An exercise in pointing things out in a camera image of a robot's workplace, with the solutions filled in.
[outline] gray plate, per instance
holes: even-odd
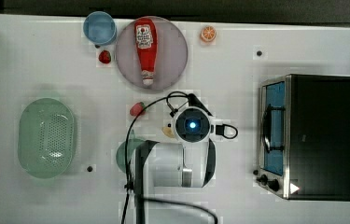
[[[116,61],[122,75],[132,84],[160,91],[179,80],[186,68],[189,50],[186,38],[174,24],[160,17],[148,18],[154,22],[158,37],[154,83],[151,86],[143,84],[134,41],[134,21],[125,27],[119,35],[116,45]]]

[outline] white table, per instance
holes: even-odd
[[[202,204],[225,224],[350,223],[350,203],[284,201],[252,176],[260,82],[290,73],[350,76],[350,28],[218,23],[216,44],[202,46],[203,23],[175,22],[189,44],[188,66],[170,90],[151,93],[128,83],[114,63],[97,66],[83,20],[0,15],[0,223],[119,223],[125,174],[115,155],[131,121],[129,108],[171,90],[194,91],[240,133],[236,142],[217,143],[216,174],[205,188],[156,188],[157,196]],[[120,32],[130,21],[116,22]],[[42,97],[69,105],[79,127],[74,161],[50,181],[26,174],[17,156],[21,112]],[[156,105],[136,124],[136,135],[169,141],[161,133],[168,111]],[[128,223],[133,212],[131,201]],[[150,224],[207,223],[202,219],[205,214],[174,207],[149,211]]]

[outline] orange slice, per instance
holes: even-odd
[[[172,132],[172,129],[169,128],[169,127],[163,127],[163,128],[162,128],[162,132],[163,132],[167,137],[175,138],[174,133]]]
[[[216,38],[216,29],[213,26],[205,26],[201,31],[201,40],[212,42]]]

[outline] blue bowl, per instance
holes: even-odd
[[[84,21],[84,35],[95,45],[109,45],[116,40],[117,27],[113,18],[103,11],[92,12]]]

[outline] green plastic colander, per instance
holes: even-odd
[[[72,112],[57,100],[29,104],[20,121],[18,159],[37,178],[53,178],[69,166],[75,154],[76,124]]]

